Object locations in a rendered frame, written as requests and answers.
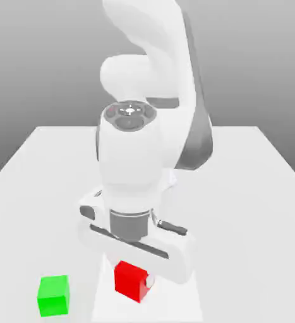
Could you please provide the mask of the small green cube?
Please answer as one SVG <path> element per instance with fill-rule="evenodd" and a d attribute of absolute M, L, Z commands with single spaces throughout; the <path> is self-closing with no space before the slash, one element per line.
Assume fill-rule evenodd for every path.
<path fill-rule="evenodd" d="M 67 275 L 41 277 L 37 303 L 41 317 L 68 315 L 70 301 Z"/>

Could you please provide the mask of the small red cube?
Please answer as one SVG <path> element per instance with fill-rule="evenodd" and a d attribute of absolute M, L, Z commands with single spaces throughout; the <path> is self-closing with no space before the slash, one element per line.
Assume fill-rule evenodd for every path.
<path fill-rule="evenodd" d="M 147 277 L 146 270 L 120 261 L 114 268 L 114 289 L 140 303 L 150 290 L 146 283 Z"/>

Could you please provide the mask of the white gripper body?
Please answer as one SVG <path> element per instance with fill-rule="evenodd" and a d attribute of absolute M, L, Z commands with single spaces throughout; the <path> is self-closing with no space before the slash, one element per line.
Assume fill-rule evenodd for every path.
<path fill-rule="evenodd" d="M 91 251 L 104 252 L 112 261 L 125 261 L 177 284 L 187 282 L 193 272 L 195 239 L 156 227 L 148 221 L 148 235 L 137 243 L 114 238 L 88 219 L 78 223 L 80 241 Z"/>

